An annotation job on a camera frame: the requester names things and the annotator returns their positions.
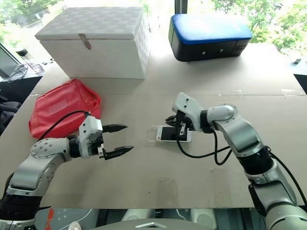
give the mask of glass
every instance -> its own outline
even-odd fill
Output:
[[[189,0],[188,13],[240,15],[252,43],[273,43],[279,52],[307,56],[307,0]]]
[[[167,38],[174,0],[0,0],[0,43],[14,55],[24,47],[39,63],[49,62],[35,34],[67,7],[102,6],[143,6],[151,35]]]

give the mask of blue cushion top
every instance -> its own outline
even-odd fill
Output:
[[[187,45],[252,38],[242,20],[228,15],[175,14],[171,23],[179,40]]]

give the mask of box lid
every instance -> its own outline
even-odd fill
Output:
[[[180,41],[187,45],[252,38],[242,19],[230,15],[175,14],[171,22]]]
[[[134,39],[142,19],[142,7],[67,8],[35,37],[39,40]]]

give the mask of white storage box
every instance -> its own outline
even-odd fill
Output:
[[[144,79],[142,7],[67,8],[35,36],[70,78]]]

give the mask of table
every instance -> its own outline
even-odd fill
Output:
[[[1,136],[0,191],[35,143],[27,123],[36,98],[67,80],[60,68],[50,69]],[[167,40],[162,40],[151,51],[145,80],[81,80],[106,101],[104,125],[128,125],[121,132],[105,134],[105,147],[135,148],[109,161],[91,157],[60,166],[41,206],[253,207],[248,180],[233,155],[217,166],[213,157],[191,159],[175,143],[147,140],[151,125],[163,125],[174,114],[171,107],[178,92],[194,97],[203,107],[235,104],[307,191],[301,173],[307,160],[307,96],[273,45],[249,44],[239,57],[182,63],[175,60]],[[218,139],[224,147],[221,133]],[[192,142],[183,148],[194,155],[213,151],[213,136],[193,133]]]

